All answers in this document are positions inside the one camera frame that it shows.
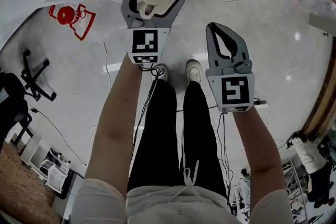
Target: shoe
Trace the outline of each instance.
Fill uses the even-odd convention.
[[[185,66],[185,73],[188,78],[188,84],[191,81],[196,81],[198,83],[202,81],[202,76],[201,76],[202,66],[197,60],[191,59],[187,62]]]
[[[328,205],[332,206],[334,204],[334,202],[335,202],[335,198],[332,197],[332,198],[329,199]]]
[[[161,64],[155,66],[153,69],[156,69],[156,70],[157,70],[157,73],[156,73],[156,71],[154,71],[154,70],[151,71],[151,74],[152,74],[152,80],[153,80],[153,81],[154,81],[155,78],[156,78],[156,76],[154,76],[154,75],[156,75],[156,74],[159,74],[158,79],[162,79],[162,80],[164,80],[165,82],[168,81],[168,68],[167,68],[166,65],[164,65],[164,64],[161,63]]]
[[[320,208],[323,205],[323,200],[318,200],[314,203],[314,208]]]

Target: person's arm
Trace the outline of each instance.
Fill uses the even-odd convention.
[[[251,168],[251,201],[253,210],[267,194],[286,189],[277,146],[255,107],[247,112],[234,113],[240,137]]]
[[[102,109],[85,178],[105,181],[124,197],[133,151],[133,132],[142,71],[125,56]]]

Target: tiled floor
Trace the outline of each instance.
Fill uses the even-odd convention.
[[[108,70],[112,82],[126,53],[125,23],[120,4],[100,3],[101,11],[111,11],[111,34],[106,38]],[[176,87],[177,109],[182,109],[185,90],[184,68],[188,59],[195,58],[208,68],[205,26],[209,22],[224,24],[241,35],[248,47],[256,76],[255,97],[267,100],[269,106],[259,109],[265,124],[280,147],[292,132],[300,129],[307,119],[320,91],[331,50],[330,38],[306,23],[306,15],[284,0],[186,0],[176,18],[162,62],[171,69],[172,85]],[[40,83],[57,93],[51,103],[41,98],[35,102],[27,97],[30,107],[36,107],[60,129],[71,148],[83,162],[88,162],[92,147],[91,127],[98,122],[100,111],[109,91],[105,68],[105,50],[98,31],[93,30],[80,42],[71,29],[60,26],[47,10],[35,16],[0,55],[0,66],[6,72],[20,75],[23,69],[21,53],[31,50],[31,65],[50,60]],[[215,104],[205,75],[202,88],[208,105]],[[150,74],[143,75],[138,105],[138,117],[151,84]],[[219,112],[211,109],[213,127],[217,129]],[[232,115],[225,116],[226,143],[230,167],[236,179],[247,166],[247,159]],[[54,148],[72,160],[81,174],[86,168],[66,147],[57,131],[41,115],[34,114],[33,131],[42,135]],[[177,115],[177,133],[181,135],[183,114]],[[280,150],[286,159],[292,150]]]
[[[4,144],[0,167],[1,211],[22,221],[20,223],[61,223],[61,217],[52,209],[55,192],[22,165],[17,149],[12,144]]]

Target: white device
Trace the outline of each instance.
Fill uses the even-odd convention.
[[[230,51],[220,52],[216,35]],[[220,112],[247,111],[254,104],[255,78],[245,41],[230,28],[210,23],[206,27],[210,68],[205,71]]]
[[[157,63],[168,39],[172,24],[185,0],[175,0],[165,14],[141,17],[137,0],[123,0],[121,13],[127,23],[127,51],[133,63]]]

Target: chair wheel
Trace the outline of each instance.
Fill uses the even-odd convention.
[[[45,67],[49,66],[49,65],[50,65],[49,60],[45,60],[45,61],[43,62],[43,65],[44,65]]]

